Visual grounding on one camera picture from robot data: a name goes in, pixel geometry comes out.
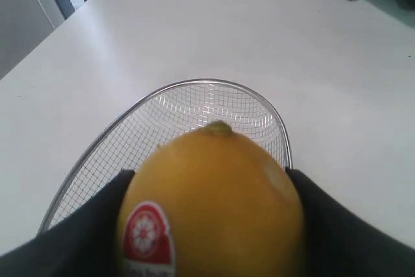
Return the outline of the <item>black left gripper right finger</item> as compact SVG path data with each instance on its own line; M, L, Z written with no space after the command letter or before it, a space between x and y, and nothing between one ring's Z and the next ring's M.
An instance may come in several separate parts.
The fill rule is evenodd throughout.
M308 276L413 276L414 249L368 224L303 172L286 168L302 202Z

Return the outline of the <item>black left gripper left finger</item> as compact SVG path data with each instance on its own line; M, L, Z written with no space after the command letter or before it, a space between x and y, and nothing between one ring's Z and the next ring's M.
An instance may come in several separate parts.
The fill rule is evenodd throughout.
M115 228L133 170L50 230L1 256L2 276L117 276Z

